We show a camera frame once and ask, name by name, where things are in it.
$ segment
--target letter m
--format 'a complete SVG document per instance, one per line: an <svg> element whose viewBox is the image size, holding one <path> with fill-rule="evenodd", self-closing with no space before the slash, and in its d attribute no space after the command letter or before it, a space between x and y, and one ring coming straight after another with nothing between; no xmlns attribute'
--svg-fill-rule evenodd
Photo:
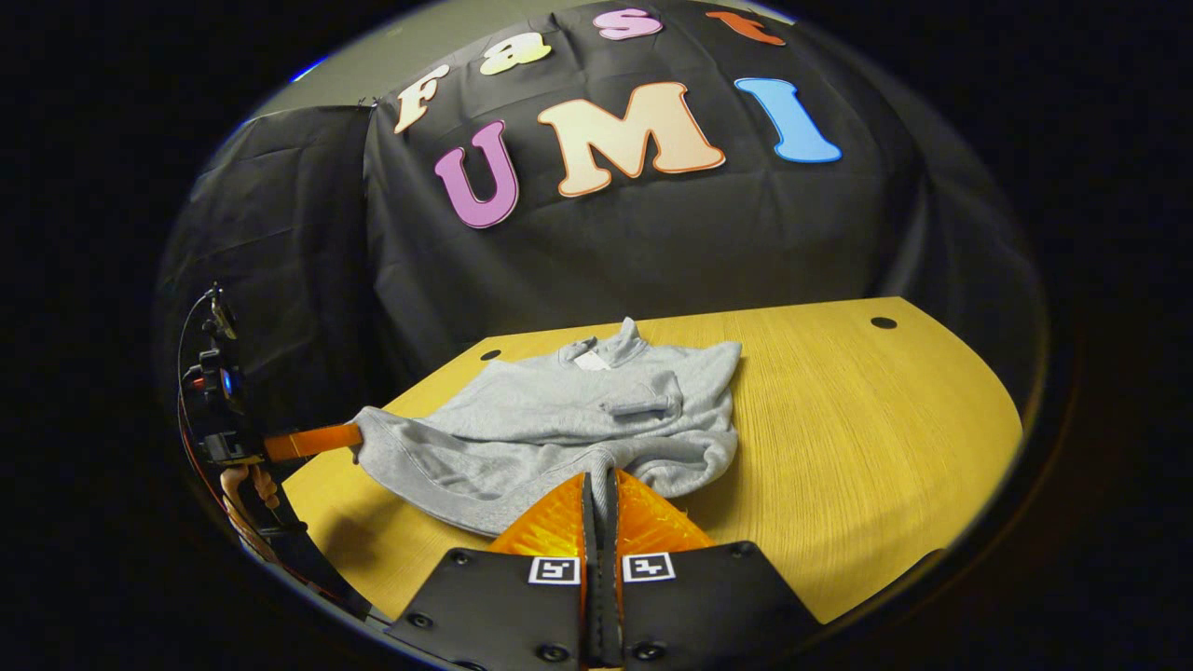
<svg viewBox="0 0 1193 671"><path fill-rule="evenodd" d="M678 81L644 84L630 93L625 118L617 118L588 100L568 100L543 110L538 122L555 128L567 176L560 193L567 197L600 191L612 181L610 171L596 167L593 149L599 150L631 178L642 174L647 162L647 141L655 138L659 172L680 173L709 170L725 162L725 154L709 144L692 118Z"/></svg>

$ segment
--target black cloth backdrop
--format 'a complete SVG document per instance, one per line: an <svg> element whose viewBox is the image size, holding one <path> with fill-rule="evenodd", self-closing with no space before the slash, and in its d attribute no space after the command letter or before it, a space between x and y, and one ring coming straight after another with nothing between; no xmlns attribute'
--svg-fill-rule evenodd
<svg viewBox="0 0 1193 671"><path fill-rule="evenodd" d="M705 16L725 7L635 2L665 29L614 42L600 2L537 17L445 57L452 70L402 135L395 90L376 107L317 107L246 123L199 177L162 265L159 378L177 393L186 309L212 279L241 321L252 411L266 432L345 421L493 334L623 316L901 295L969 344L1020 411L1041 345L1039 282L1009 205L954 130L917 96L801 21L758 16L777 48ZM554 53L494 76L487 48L537 31ZM744 76L792 82L839 161L795 164ZM583 98L625 113L630 92L679 81L724 165L561 196L560 147L538 113ZM435 161L503 119L520 196L487 229L456 216Z"/></svg>

